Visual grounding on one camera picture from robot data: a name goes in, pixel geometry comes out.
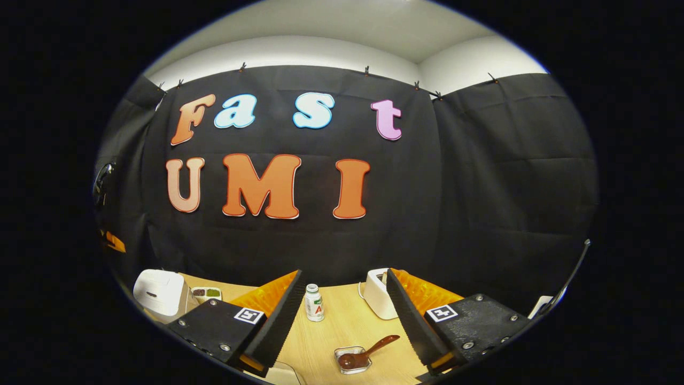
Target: bottle label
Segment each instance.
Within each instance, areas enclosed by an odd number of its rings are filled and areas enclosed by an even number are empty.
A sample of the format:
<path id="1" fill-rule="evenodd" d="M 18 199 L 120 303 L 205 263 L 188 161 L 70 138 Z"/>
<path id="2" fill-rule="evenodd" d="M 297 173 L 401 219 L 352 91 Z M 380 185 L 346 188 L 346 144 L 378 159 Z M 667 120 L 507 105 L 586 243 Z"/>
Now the bottle label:
<path id="1" fill-rule="evenodd" d="M 306 316 L 312 321 L 320 321 L 324 317 L 323 298 L 306 299 Z"/>

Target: white wall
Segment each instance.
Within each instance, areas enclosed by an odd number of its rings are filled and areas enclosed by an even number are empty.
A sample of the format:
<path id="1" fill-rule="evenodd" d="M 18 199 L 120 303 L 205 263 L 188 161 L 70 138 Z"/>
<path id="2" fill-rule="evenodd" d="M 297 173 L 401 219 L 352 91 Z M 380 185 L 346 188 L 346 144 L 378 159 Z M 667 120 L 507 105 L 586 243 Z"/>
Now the white wall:
<path id="1" fill-rule="evenodd" d="M 491 80 L 522 73 L 547 73 L 527 53 L 500 36 L 475 38 L 454 45 L 425 59 L 419 65 L 421 88 L 442 94 Z"/>
<path id="2" fill-rule="evenodd" d="M 180 79 L 193 79 L 214 73 L 260 66 L 307 65 L 328 66 L 369 72 L 414 84 L 421 80 L 415 63 L 391 53 L 364 45 L 312 36 L 269 36 L 230 42 L 187 56 L 148 76 L 155 84 L 165 82 L 167 90 Z"/>
<path id="3" fill-rule="evenodd" d="M 364 71 L 436 90 L 443 95 L 491 80 L 521 73 L 546 73 L 524 51 L 500 36 L 476 38 L 454 45 L 424 60 L 420 65 L 396 55 L 352 42 L 312 36 L 270 36 L 240 40 L 187 56 L 148 76 L 167 90 L 180 79 L 259 66 L 309 65 Z"/>

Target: wooden spoon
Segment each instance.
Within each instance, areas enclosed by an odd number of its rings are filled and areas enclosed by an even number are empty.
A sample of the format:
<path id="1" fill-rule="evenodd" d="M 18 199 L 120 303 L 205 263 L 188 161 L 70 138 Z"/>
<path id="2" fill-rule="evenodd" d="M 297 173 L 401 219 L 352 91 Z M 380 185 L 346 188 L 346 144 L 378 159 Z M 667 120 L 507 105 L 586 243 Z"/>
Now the wooden spoon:
<path id="1" fill-rule="evenodd" d="M 340 364 L 340 367 L 346 371 L 363 368 L 368 365 L 368 356 L 370 356 L 371 353 L 398 339 L 399 336 L 387 336 L 382 340 L 376 342 L 376 344 L 373 345 L 371 349 L 368 349 L 363 353 L 343 354 L 342 356 L 340 356 L 340 358 L 337 359 L 337 362 Z"/>

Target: orange letter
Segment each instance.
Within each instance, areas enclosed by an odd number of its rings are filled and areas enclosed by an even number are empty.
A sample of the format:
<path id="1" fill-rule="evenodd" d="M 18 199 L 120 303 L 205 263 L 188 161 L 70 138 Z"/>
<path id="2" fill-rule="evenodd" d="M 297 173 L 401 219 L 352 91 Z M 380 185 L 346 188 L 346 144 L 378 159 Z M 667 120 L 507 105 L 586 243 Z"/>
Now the orange letter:
<path id="1" fill-rule="evenodd" d="M 171 138 L 172 146 L 187 142 L 192 138 L 194 133 L 190 129 L 190 124 L 193 127 L 197 127 L 205 115 L 205 106 L 211 107 L 215 101 L 216 97 L 214 94 L 209 94 L 190 103 L 183 104 L 183 107 L 181 107 L 181 118 L 178 120 L 178 127 L 176 127 L 176 135 Z"/>
<path id="2" fill-rule="evenodd" d="M 302 160 L 294 155 L 277 155 L 271 160 L 261 178 L 252 165 L 249 156 L 234 153 L 223 158 L 228 167 L 228 199 L 223 213 L 229 216 L 243 216 L 245 208 L 240 204 L 240 193 L 252 215 L 257 216 L 269 196 L 266 216 L 276 219 L 294 219 L 299 216 L 295 207 L 295 171 Z"/>
<path id="3" fill-rule="evenodd" d="M 368 162 L 356 159 L 343 159 L 335 163 L 340 170 L 340 200 L 332 215 L 338 219 L 358 219 L 366 215 L 366 209 L 361 205 L 363 191 L 363 175 L 370 171 Z"/>
<path id="4" fill-rule="evenodd" d="M 200 206 L 200 169 L 205 166 L 202 158 L 190 158 L 187 160 L 187 167 L 190 169 L 190 196 L 184 199 L 179 188 L 179 173 L 183 161 L 171 159 L 166 162 L 168 172 L 168 191 L 169 200 L 173 207 L 182 212 L 193 212 Z"/>

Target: white toaster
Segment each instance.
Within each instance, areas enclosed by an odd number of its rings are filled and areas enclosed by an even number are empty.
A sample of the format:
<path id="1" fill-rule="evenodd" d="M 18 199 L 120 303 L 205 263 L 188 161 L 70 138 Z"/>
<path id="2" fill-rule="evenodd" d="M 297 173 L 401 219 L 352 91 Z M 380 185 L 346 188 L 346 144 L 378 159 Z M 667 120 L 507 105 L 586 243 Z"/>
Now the white toaster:
<path id="1" fill-rule="evenodd" d="M 381 319 L 397 318 L 392 300 L 387 294 L 387 268 L 370 270 L 366 277 L 366 287 L 363 290 L 363 298 L 368 306 Z"/>
<path id="2" fill-rule="evenodd" d="M 133 296 L 164 324 L 177 320 L 199 306 L 185 278 L 172 271 L 143 270 L 133 286 Z"/>

